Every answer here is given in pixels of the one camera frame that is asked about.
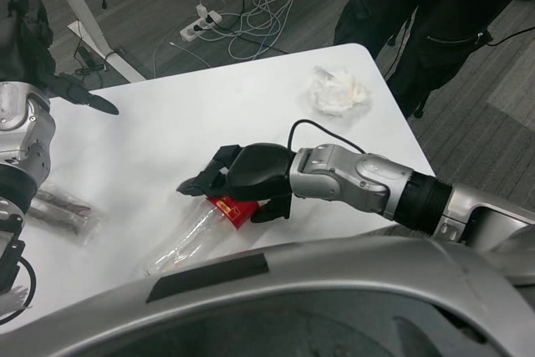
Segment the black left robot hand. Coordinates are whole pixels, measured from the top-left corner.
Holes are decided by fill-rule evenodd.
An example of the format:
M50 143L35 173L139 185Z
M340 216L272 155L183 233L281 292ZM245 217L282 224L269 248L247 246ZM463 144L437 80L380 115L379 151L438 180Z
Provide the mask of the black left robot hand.
M118 115L115 105L91 94L81 80L56 73L53 40L42 0L1 0L1 81L31 84L47 96Z

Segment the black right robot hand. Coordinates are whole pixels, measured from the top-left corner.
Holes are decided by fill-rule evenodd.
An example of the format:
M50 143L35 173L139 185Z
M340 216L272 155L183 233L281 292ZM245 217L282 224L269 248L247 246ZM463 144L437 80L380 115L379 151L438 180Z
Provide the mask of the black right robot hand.
M183 181L176 191L186 196L233 201L262 201L252 222L264 223L290 217L293 192L289 170L296 153L272 143L225 145L196 176Z

